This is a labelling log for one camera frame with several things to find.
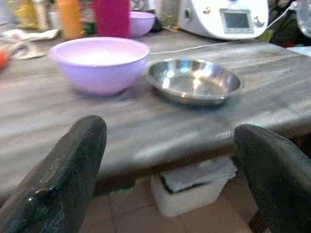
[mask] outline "knob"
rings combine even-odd
[[[257,26],[257,27],[262,27],[264,24],[265,24],[265,21],[263,20],[263,18],[262,17],[260,17],[260,16],[256,16],[255,18],[254,18],[254,24]]]

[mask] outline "purple bowl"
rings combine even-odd
[[[111,95],[133,84],[145,69],[148,47],[116,37],[71,40],[50,49],[64,77],[77,89]]]
[[[130,36],[141,37],[153,27],[156,16],[146,12],[130,12]]]

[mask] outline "orange bottle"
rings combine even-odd
[[[56,0],[63,24],[63,37],[68,40],[83,37],[78,0]]]

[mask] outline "white cable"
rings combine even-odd
[[[274,23],[277,22],[280,18],[282,18],[289,10],[293,10],[295,4],[297,5],[297,2],[296,2],[296,1],[293,1],[293,2],[291,3],[291,5],[290,5],[289,7],[287,7],[287,9],[283,12],[283,14],[281,14],[279,17],[277,17],[275,20],[273,20],[272,23],[270,23],[270,24],[268,25],[268,27],[266,28],[266,30],[267,30],[268,28],[270,28],[270,27],[272,26],[272,24],[274,24]]]
[[[229,42],[223,42],[223,43],[218,43],[218,44],[213,44],[213,45],[200,45],[197,47],[189,47],[189,48],[185,48],[182,50],[172,50],[172,51],[163,51],[163,52],[151,52],[149,53],[150,55],[153,54],[165,54],[165,53],[174,53],[174,52],[183,52],[183,51],[187,51],[187,50],[195,50],[195,49],[199,49],[199,48],[205,48],[205,47],[212,47],[212,46],[216,46],[216,45],[224,45],[224,44],[229,44],[229,43],[234,43],[237,41],[229,41]]]

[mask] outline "white container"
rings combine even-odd
[[[156,174],[151,177],[151,191],[159,212],[166,217],[175,217],[216,201],[227,182],[221,180],[171,194]]]

